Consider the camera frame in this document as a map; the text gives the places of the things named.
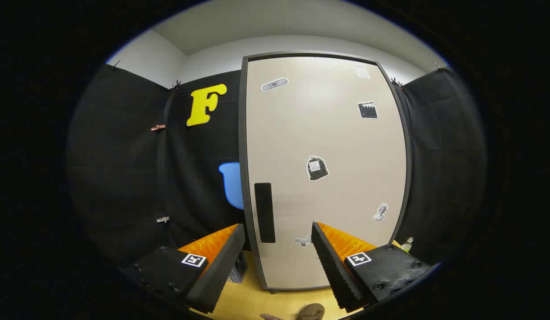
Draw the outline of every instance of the ceiling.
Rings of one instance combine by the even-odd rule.
[[[267,35],[326,36],[374,47],[429,72],[446,63],[381,16],[341,0],[210,0],[153,28],[186,55]]]

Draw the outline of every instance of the black fabric backdrop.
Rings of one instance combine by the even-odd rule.
[[[413,170],[403,221],[395,237],[413,237],[410,253],[428,264],[463,245],[486,182],[482,120],[470,93],[450,69],[437,69],[402,88],[409,112]]]
[[[168,89],[104,65],[85,91],[70,126],[69,182],[86,231],[118,266],[161,245],[181,247],[245,222],[244,211],[228,203],[218,170],[239,161],[239,75],[222,73],[173,89],[167,128],[157,132],[150,128],[163,123]],[[227,92],[215,111],[207,111],[210,121],[188,127],[190,94],[216,84],[225,84]],[[165,162],[160,171],[159,148]],[[164,216],[168,223],[156,222]]]
[[[167,213],[179,245],[190,243],[235,223],[245,223],[244,211],[225,197],[220,164],[239,162],[237,110],[240,71],[230,71],[180,85],[166,128]],[[224,84],[210,120],[187,126],[194,90]],[[244,249],[250,250],[246,235]]]
[[[158,134],[169,92],[129,71],[102,66],[77,106],[68,138],[68,179],[84,228],[117,265],[171,245],[157,194]]]

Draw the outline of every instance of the bottle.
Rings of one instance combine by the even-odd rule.
[[[409,249],[411,249],[411,244],[413,243],[413,237],[409,237],[407,241],[403,245],[401,245],[401,250],[409,253]]]

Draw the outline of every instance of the door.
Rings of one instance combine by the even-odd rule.
[[[376,246],[396,228],[407,162],[395,98],[377,65],[336,56],[250,60],[246,75],[241,170],[264,285],[328,286],[312,221]]]

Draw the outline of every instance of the black handle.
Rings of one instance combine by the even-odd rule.
[[[275,221],[273,220],[273,195],[271,184],[255,184],[255,205],[261,242],[275,243]]]

